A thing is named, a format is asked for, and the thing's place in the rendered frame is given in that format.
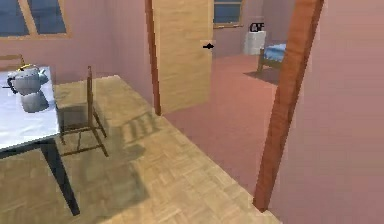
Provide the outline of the small wooden framed window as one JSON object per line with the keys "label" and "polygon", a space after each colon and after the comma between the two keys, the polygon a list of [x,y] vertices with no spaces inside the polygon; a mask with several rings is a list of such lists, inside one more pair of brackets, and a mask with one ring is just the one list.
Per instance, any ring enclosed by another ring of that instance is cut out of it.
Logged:
{"label": "small wooden framed window", "polygon": [[241,24],[242,5],[243,0],[214,0],[214,27],[238,27]]}

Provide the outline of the wooden chair back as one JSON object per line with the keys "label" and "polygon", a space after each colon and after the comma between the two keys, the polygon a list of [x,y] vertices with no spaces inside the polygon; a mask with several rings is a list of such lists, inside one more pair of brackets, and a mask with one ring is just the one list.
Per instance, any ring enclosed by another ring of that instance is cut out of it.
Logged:
{"label": "wooden chair back", "polygon": [[0,56],[0,71],[17,70],[24,65],[25,61],[21,54]]}

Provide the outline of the wooden chair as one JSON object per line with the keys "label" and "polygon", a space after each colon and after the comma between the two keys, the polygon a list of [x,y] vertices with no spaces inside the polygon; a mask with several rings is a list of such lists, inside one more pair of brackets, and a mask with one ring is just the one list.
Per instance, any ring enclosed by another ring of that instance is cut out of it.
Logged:
{"label": "wooden chair", "polygon": [[21,54],[0,56],[0,71],[17,70],[24,65],[25,61]]}
{"label": "wooden chair", "polygon": [[107,137],[105,128],[103,127],[100,117],[94,106],[94,94],[93,94],[93,74],[92,67],[87,67],[86,77],[86,101],[84,103],[78,103],[73,106],[66,106],[57,108],[58,110],[58,122],[59,122],[59,139],[63,145],[66,144],[64,139],[65,135],[75,134],[81,136],[84,132],[91,132],[97,144],[95,146],[78,148],[75,151],[64,153],[64,156],[72,155],[80,152],[85,152],[100,148],[103,154],[108,157],[109,154],[98,131],[101,131],[104,137]]}

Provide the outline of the white chest of drawers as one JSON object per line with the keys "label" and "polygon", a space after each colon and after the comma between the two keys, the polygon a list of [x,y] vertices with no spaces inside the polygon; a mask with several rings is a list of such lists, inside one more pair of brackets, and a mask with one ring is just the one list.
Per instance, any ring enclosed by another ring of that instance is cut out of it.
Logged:
{"label": "white chest of drawers", "polygon": [[259,55],[265,45],[266,32],[248,32],[245,36],[243,53],[246,55]]}

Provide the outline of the white table with black legs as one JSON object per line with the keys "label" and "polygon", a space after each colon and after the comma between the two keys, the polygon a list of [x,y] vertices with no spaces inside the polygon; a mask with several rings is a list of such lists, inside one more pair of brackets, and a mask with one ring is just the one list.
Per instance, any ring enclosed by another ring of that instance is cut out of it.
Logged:
{"label": "white table with black legs", "polygon": [[7,73],[0,72],[0,159],[39,149],[73,216],[80,214],[59,154],[55,137],[59,135],[59,122],[53,90],[53,76],[49,66],[41,66],[48,81],[41,90],[49,107],[36,113],[27,113],[21,105],[21,96],[7,88]]}

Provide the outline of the light wooden room door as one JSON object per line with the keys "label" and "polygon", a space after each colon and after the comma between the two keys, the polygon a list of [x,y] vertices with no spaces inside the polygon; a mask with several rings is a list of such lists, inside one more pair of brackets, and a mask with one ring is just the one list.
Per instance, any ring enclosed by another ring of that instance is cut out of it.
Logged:
{"label": "light wooden room door", "polygon": [[153,0],[161,111],[209,99],[213,0]]}

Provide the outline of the grey kettle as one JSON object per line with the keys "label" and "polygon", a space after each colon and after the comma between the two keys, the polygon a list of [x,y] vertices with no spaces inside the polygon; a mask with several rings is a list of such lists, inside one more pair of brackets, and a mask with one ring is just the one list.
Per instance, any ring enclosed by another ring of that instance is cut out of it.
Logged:
{"label": "grey kettle", "polygon": [[22,96],[37,93],[43,84],[48,82],[45,69],[36,65],[22,66],[16,71],[11,71],[7,76],[8,87],[14,94]]}

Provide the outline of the bed with blue cover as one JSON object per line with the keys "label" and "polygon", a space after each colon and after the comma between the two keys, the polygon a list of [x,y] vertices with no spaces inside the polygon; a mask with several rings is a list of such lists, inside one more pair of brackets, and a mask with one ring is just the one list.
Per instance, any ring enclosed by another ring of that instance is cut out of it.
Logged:
{"label": "bed with blue cover", "polygon": [[261,72],[265,66],[279,69],[285,55],[285,50],[285,44],[275,44],[261,48],[257,71]]}

